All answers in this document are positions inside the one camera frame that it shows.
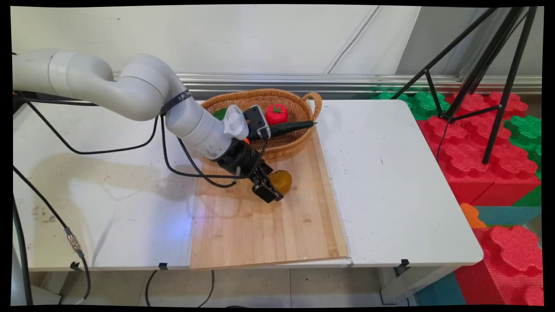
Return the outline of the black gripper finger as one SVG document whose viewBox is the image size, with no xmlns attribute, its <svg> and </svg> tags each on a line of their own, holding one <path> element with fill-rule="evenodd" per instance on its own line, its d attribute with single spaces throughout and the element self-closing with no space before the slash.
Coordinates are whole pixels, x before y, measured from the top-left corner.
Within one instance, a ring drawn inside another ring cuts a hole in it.
<svg viewBox="0 0 555 312">
<path fill-rule="evenodd" d="M 283 189 L 285 186 L 285 170 L 271 173 L 266 173 L 263 169 L 258 170 L 258 197 L 265 202 L 278 202 L 284 197 L 284 194 L 272 182 L 272 178 Z"/>
<path fill-rule="evenodd" d="M 275 189 L 272 182 L 267 177 L 253 178 L 252 191 L 259 198 L 264 200 L 266 203 L 271 203 L 279 200 L 279 192 Z"/>
</svg>

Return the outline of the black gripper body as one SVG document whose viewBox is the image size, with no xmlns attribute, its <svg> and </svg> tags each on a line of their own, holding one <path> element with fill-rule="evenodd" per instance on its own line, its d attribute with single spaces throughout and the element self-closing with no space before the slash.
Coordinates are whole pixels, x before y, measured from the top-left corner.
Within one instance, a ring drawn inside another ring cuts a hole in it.
<svg viewBox="0 0 555 312">
<path fill-rule="evenodd" d="M 258 152 L 247 142 L 232 139 L 228 150 L 215 162 L 220 168 L 244 179 L 253 179 L 256 176 L 262 176 L 262 174 L 268 175 L 274 170 L 262 158 L 267 143 L 268 140 L 264 140 L 262 150 Z"/>
</svg>

